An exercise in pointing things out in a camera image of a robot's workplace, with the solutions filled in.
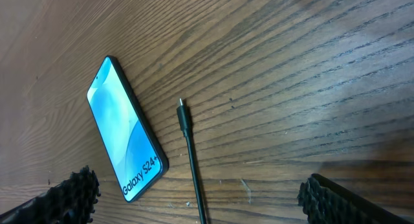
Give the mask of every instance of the black plastic object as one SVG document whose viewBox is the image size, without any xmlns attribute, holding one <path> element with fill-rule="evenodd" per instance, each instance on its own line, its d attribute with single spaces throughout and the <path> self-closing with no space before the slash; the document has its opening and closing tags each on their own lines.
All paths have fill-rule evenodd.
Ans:
<svg viewBox="0 0 414 224">
<path fill-rule="evenodd" d="M 207 224 L 206 212 L 204 210 L 204 201 L 202 200 L 202 189 L 199 181 L 199 168 L 197 166 L 197 156 L 195 154 L 193 141 L 193 128 L 191 123 L 191 115 L 185 102 L 180 98 L 178 101 L 177 115 L 179 117 L 180 128 L 182 134 L 186 138 L 188 147 L 188 157 L 190 158 L 191 174 L 193 175 L 193 183 L 197 205 L 199 207 L 199 215 L 201 224 Z"/>
<path fill-rule="evenodd" d="M 299 206 L 310 224 L 409 224 L 319 174 L 300 186 Z"/>
<path fill-rule="evenodd" d="M 91 223 L 99 182 L 89 167 L 22 205 L 0 215 L 1 224 Z"/>
</svg>

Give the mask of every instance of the wood grain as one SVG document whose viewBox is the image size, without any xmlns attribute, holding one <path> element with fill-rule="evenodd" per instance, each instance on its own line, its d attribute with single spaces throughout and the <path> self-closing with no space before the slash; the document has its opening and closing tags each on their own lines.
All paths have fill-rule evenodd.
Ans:
<svg viewBox="0 0 414 224">
<path fill-rule="evenodd" d="M 306 223 L 296 196 L 312 173 L 414 216 L 414 0 L 1 3 L 0 212 L 88 164 L 94 222 L 197 223 L 181 96 L 211 223 Z M 131 204 L 85 98 L 106 54 L 170 163 Z"/>
</svg>

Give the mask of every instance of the smartphone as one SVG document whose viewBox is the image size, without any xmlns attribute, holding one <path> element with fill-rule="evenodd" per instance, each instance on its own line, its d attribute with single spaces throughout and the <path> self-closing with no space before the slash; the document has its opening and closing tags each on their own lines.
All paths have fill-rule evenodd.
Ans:
<svg viewBox="0 0 414 224">
<path fill-rule="evenodd" d="M 168 161 L 113 56 L 106 56 L 87 99 L 121 191 L 140 197 L 168 169 Z"/>
</svg>

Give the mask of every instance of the phone screen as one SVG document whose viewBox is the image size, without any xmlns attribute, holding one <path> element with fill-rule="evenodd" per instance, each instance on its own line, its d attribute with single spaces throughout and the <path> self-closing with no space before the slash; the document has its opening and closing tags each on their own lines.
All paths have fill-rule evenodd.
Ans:
<svg viewBox="0 0 414 224">
<path fill-rule="evenodd" d="M 87 99 L 122 193 L 131 201 L 161 171 L 161 163 L 110 58 Z"/>
</svg>

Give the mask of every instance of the black spiky object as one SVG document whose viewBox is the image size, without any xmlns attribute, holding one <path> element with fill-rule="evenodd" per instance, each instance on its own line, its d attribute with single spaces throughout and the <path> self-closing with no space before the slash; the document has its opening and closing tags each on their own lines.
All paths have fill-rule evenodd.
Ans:
<svg viewBox="0 0 414 224">
<path fill-rule="evenodd" d="M 22 205 L 0 215 L 0 224 L 91 223 L 100 196 L 99 182 L 89 167 Z"/>
<path fill-rule="evenodd" d="M 298 201 L 310 224 L 410 224 L 319 174 L 301 184 Z"/>
</svg>

